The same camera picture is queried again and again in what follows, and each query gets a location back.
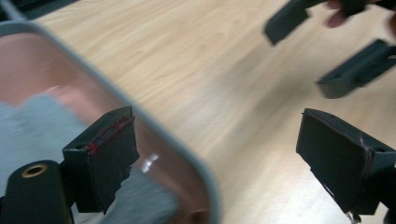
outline finger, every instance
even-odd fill
[[[344,24],[346,21],[347,18],[344,16],[344,14],[341,11],[337,11],[327,20],[327,26],[330,28],[338,27]]]
[[[396,14],[393,14],[389,20],[389,28],[394,36],[396,36]]]
[[[327,7],[329,9],[339,9],[341,8],[341,2],[339,0],[329,0],[327,2]]]

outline wood grain surface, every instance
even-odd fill
[[[285,0],[81,0],[39,19],[190,147],[217,179],[222,222],[348,223],[295,153],[304,108],[396,147],[396,70],[348,97],[316,81],[375,38],[378,7],[328,29],[325,6],[275,48],[262,26]],[[386,209],[363,223],[382,223]]]

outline gray cloth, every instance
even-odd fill
[[[33,161],[61,162],[62,148],[86,128],[47,94],[38,94],[20,107],[0,103],[0,196],[13,171]],[[178,209],[172,193],[138,170],[132,170],[121,185],[105,216],[74,211],[77,223],[166,223]]]
[[[62,148],[87,128],[47,94],[38,94],[24,105],[0,103],[0,195],[8,177],[21,166],[42,160],[61,162]]]

